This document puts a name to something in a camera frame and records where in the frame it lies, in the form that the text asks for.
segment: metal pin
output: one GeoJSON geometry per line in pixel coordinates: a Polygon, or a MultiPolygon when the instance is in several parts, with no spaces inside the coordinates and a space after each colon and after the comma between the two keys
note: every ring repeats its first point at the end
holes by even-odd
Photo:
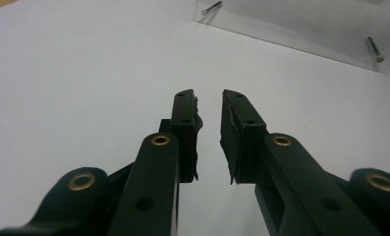
{"type": "Polygon", "coordinates": [[[214,5],[212,5],[211,7],[209,7],[208,9],[204,9],[203,11],[201,11],[201,14],[203,16],[206,16],[210,12],[210,10],[217,8],[221,5],[222,5],[222,1],[219,1],[219,2],[215,3],[214,5]]]}
{"type": "Polygon", "coordinates": [[[374,40],[372,40],[372,37],[368,38],[368,42],[371,45],[372,50],[374,50],[374,53],[375,53],[375,56],[376,56],[375,57],[376,63],[383,62],[385,58],[381,55],[381,53],[379,53],[378,48],[376,47],[374,40]]]}

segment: metal screw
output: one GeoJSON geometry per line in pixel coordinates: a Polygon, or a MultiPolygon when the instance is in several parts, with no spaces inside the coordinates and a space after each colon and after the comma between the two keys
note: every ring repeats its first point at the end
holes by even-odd
{"type": "Polygon", "coordinates": [[[208,9],[204,9],[203,11],[201,11],[201,14],[203,15],[203,16],[206,16],[209,12],[210,12],[210,10],[212,10],[212,9],[214,9],[214,8],[217,8],[217,7],[219,7],[220,5],[222,5],[222,1],[219,1],[219,2],[217,2],[217,3],[215,3],[215,4],[213,4],[211,7],[209,7],[208,9]]]}
{"type": "Polygon", "coordinates": [[[376,56],[375,57],[376,63],[383,62],[385,58],[381,55],[381,53],[379,53],[378,48],[376,47],[374,40],[372,40],[372,37],[368,38],[368,42],[371,45],[372,50],[374,50],[374,53],[375,53],[375,56],[376,56]]]}

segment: round hole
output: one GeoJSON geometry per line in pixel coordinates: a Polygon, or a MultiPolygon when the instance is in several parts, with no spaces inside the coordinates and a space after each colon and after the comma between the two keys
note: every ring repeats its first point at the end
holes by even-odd
{"type": "Polygon", "coordinates": [[[390,192],[390,179],[379,174],[366,175],[366,181],[373,187],[382,191],[390,192]]]}
{"type": "Polygon", "coordinates": [[[140,211],[147,211],[153,208],[155,200],[153,198],[140,198],[136,202],[136,207],[140,211]]]}
{"type": "Polygon", "coordinates": [[[165,146],[170,143],[170,138],[167,136],[155,136],[151,139],[151,143],[156,146],[165,146]]]}
{"type": "Polygon", "coordinates": [[[290,146],[292,144],[292,141],[283,136],[276,136],[272,141],[278,146],[290,146]]]}
{"type": "Polygon", "coordinates": [[[90,172],[77,174],[69,182],[69,189],[72,191],[81,191],[93,185],[96,178],[90,172]]]}
{"type": "Polygon", "coordinates": [[[341,209],[341,206],[339,206],[339,204],[333,199],[323,198],[320,200],[320,202],[327,209],[334,210],[334,211],[339,211],[341,209]]]}

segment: white table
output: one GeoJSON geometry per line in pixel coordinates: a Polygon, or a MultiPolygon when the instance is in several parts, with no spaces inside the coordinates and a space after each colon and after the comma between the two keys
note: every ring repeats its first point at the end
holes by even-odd
{"type": "Polygon", "coordinates": [[[199,181],[182,184],[179,235],[267,235],[253,185],[229,185],[221,93],[245,94],[270,132],[326,170],[390,173],[386,74],[192,21],[195,2],[18,1],[0,9],[0,228],[27,223],[65,173],[134,161],[194,89],[199,181]]]}

